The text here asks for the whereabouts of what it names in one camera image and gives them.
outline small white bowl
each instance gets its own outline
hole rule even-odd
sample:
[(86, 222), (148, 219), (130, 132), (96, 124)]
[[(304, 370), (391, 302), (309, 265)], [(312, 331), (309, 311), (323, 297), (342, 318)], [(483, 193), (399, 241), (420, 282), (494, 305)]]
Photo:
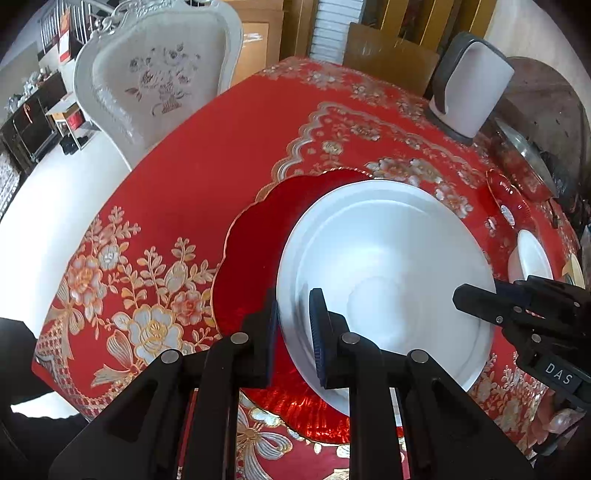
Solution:
[(513, 283), (515, 280), (527, 280), (530, 275), (554, 279), (542, 244), (533, 233), (520, 230), (517, 247), (509, 256), (509, 281)]

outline white floor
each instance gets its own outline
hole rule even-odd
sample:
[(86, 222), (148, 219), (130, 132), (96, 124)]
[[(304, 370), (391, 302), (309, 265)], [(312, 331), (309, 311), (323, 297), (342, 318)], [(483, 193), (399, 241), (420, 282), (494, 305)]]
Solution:
[[(73, 155), (58, 145), (41, 160), (0, 222), (0, 317), (25, 322), (39, 334), (68, 260), (128, 173), (102, 132)], [(30, 416), (75, 413), (56, 397), (14, 410)]]

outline wooden chair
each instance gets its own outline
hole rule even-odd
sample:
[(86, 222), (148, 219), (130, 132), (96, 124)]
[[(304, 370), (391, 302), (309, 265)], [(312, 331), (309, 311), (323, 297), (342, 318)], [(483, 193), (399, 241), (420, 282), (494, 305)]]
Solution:
[(496, 0), (423, 0), (409, 22), (409, 0), (388, 0), (378, 28), (351, 23), (343, 65), (423, 95), (451, 38), (461, 31), (484, 37), (495, 5)]
[(439, 55), (377, 28), (351, 23), (343, 65), (423, 95)]

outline red tablecloth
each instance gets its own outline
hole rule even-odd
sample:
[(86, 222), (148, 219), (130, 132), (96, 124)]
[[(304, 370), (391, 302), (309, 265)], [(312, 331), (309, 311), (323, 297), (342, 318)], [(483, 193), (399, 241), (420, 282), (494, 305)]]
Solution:
[[(164, 349), (207, 349), (223, 322), (210, 299), (228, 228), (277, 182), (302, 173), (345, 166), (420, 186), (464, 221), (505, 278), (516, 234), (486, 186), (494, 167), (486, 141), (452, 141), (424, 107), (389, 84), (309, 59), (287, 59), (215, 99), (142, 160), (90, 225), (47, 315), (34, 371), (92, 418)], [(576, 238), (561, 212), (552, 229), (547, 210), (532, 214), (560, 276)], [(248, 291), (249, 272), (241, 275)], [(544, 388), (516, 368), (497, 334), (470, 394), (524, 447)], [(282, 411), (264, 394), (258, 401)], [(346, 419), (335, 415), (346, 440)], [(306, 440), (283, 420), (243, 398), (240, 476), (348, 478), (347, 446)]]

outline white plate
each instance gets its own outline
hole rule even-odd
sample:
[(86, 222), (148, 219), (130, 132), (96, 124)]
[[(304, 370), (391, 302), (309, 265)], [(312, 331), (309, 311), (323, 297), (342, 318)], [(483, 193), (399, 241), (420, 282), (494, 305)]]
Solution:
[(404, 355), (426, 350), (468, 390), (490, 353), (492, 325), (454, 307), (464, 283), (495, 291), (480, 246), (451, 210), (404, 183), (340, 187), (300, 218), (281, 257), (277, 300), (291, 359), (319, 396), (349, 414), (348, 390), (325, 390), (316, 375), (309, 294), (320, 287), (352, 332)]

